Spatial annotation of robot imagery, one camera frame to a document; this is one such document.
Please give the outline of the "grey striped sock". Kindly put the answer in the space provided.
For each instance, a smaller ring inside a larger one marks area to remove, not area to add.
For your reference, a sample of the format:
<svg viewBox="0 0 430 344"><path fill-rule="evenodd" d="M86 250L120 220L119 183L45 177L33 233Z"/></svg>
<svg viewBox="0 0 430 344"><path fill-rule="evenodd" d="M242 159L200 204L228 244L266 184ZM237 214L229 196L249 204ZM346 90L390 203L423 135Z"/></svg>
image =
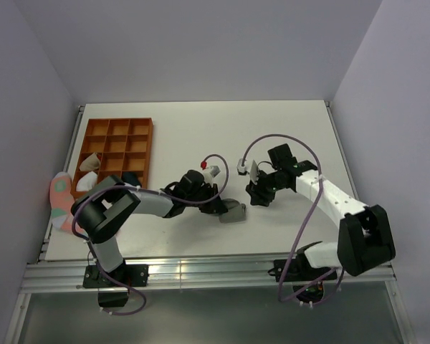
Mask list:
<svg viewBox="0 0 430 344"><path fill-rule="evenodd" d="M233 224L247 219L247 206L235 199L224 199L223 205L227 212L219 215L222 224Z"/></svg>

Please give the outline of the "dark blue patterned sock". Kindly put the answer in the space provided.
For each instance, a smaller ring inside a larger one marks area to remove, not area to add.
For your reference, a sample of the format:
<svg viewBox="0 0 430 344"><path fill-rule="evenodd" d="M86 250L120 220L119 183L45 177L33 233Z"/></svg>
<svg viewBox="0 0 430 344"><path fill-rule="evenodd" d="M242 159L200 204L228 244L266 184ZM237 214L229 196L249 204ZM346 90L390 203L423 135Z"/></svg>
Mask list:
<svg viewBox="0 0 430 344"><path fill-rule="evenodd" d="M138 175L133 171L125 171L122 173L121 179L124 183L130 184L131 186L142 186Z"/></svg>

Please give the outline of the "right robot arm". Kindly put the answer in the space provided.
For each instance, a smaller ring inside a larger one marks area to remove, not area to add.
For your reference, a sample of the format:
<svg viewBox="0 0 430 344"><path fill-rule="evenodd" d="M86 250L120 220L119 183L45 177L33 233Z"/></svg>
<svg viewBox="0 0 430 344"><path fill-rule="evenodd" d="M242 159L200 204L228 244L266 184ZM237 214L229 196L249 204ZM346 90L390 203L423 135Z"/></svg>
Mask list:
<svg viewBox="0 0 430 344"><path fill-rule="evenodd" d="M327 180L311 161L298 161L290 147L279 145L268 151L273 168L267 173L253 162L246 191L252 206L268 207L278 191L289 189L312 202L310 211L320 209L338 228L334 242L315 242L296 253L297 274L312 279L320 268L342 268L358 276L396 256L386 210L369 206L349 196Z"/></svg>

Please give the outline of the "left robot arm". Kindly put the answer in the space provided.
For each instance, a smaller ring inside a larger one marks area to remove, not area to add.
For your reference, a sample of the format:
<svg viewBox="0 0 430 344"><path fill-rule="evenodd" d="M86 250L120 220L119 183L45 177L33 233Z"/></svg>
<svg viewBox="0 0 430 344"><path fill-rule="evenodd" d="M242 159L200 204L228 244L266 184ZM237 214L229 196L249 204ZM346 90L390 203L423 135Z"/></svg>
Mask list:
<svg viewBox="0 0 430 344"><path fill-rule="evenodd" d="M116 234L132 214L154 215L163 219L196 207L203 214L224 215L228 208L218 186L198 171L186 172L179 181L159 191L141 188L116 175L105 178L72 205L74 222L85 232L90 251L100 264L100 279L109 286L130 281L130 273L120 253Z"/></svg>

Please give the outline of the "orange compartment tray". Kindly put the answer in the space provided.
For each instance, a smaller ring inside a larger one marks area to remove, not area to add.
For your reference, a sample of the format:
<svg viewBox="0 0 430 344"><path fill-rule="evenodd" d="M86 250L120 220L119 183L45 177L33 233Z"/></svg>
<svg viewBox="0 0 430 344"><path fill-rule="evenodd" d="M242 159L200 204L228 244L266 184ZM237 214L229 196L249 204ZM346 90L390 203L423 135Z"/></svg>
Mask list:
<svg viewBox="0 0 430 344"><path fill-rule="evenodd" d="M151 164L153 121L151 118L102 118L87 121L81 151L72 179L71 193L74 198L86 192L77 192L80 178L89 172L82 172L79 166L92 153L99 155L101 164L94 171L97 184L110 175L122 177L125 171L138 175L142 186L148 185Z"/></svg>

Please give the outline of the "beige rolled sock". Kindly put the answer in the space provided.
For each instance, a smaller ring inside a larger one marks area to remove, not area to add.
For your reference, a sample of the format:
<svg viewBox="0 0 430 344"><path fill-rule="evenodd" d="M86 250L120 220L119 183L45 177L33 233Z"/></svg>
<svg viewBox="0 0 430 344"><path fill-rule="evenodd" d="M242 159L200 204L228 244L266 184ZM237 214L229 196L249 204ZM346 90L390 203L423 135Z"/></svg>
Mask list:
<svg viewBox="0 0 430 344"><path fill-rule="evenodd" d="M100 167L101 161L99 155L92 153L85 160L83 160L79 166L79 170L82 172L96 171Z"/></svg>

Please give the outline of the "white rolled sock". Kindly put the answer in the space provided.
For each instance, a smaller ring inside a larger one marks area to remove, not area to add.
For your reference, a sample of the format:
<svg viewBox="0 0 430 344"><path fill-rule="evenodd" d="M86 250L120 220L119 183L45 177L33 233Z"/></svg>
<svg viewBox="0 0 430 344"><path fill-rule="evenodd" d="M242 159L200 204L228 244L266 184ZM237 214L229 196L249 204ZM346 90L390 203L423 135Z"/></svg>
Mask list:
<svg viewBox="0 0 430 344"><path fill-rule="evenodd" d="M76 185L77 192L87 192L95 187L97 184L97 174L94 171L90 171L82 178L79 179Z"/></svg>

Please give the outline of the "pink green sock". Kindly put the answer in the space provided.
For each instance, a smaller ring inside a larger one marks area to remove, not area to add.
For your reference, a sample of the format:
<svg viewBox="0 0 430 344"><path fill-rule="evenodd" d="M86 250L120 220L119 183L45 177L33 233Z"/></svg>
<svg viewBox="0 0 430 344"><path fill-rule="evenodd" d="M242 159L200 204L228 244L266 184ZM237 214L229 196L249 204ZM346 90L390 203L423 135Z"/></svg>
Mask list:
<svg viewBox="0 0 430 344"><path fill-rule="evenodd" d="M71 194L72 180L66 172L59 172L52 180L49 188L51 205L51 221L55 229L72 232L73 215L71 207L75 202Z"/></svg>

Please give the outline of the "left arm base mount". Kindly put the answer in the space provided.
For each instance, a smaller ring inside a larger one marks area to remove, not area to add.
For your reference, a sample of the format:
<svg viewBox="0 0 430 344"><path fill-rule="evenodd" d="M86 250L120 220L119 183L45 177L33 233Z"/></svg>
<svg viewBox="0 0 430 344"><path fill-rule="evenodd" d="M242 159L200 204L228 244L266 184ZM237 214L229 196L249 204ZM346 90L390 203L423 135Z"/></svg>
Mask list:
<svg viewBox="0 0 430 344"><path fill-rule="evenodd" d="M114 316L134 315L145 309L148 299L139 290L148 283L148 265L122 263L111 272L104 272L96 264L86 266L82 288L97 290L97 303L101 312ZM122 310L133 297L138 297L141 305L134 310Z"/></svg>

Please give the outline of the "aluminium frame rail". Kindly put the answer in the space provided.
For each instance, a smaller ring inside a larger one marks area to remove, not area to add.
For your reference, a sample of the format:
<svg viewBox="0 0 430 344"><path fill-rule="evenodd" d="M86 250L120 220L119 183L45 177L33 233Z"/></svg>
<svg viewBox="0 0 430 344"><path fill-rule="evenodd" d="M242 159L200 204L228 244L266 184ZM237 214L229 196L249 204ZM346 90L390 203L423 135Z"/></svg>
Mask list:
<svg viewBox="0 0 430 344"><path fill-rule="evenodd" d="M129 265L148 265L148 290L185 290L223 287L275 286L267 271L283 254L248 254L210 257L128 259ZM84 292L87 262L42 261L27 265L20 294Z"/></svg>

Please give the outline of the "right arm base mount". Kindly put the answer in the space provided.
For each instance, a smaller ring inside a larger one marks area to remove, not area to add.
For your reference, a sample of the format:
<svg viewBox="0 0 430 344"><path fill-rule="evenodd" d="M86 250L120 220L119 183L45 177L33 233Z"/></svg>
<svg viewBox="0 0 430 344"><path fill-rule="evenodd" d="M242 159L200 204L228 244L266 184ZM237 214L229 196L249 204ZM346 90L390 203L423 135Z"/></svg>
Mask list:
<svg viewBox="0 0 430 344"><path fill-rule="evenodd" d="M267 271L268 275L274 277L276 282L280 280L285 262L285 259L276 259L273 261L273 267ZM294 258L287 270L285 282L310 282L329 271L329 267L313 268L307 262ZM305 303L309 303L310 301L319 302L323 299L324 295L323 282L320 281L316 285L310 286L300 293L297 299Z"/></svg>

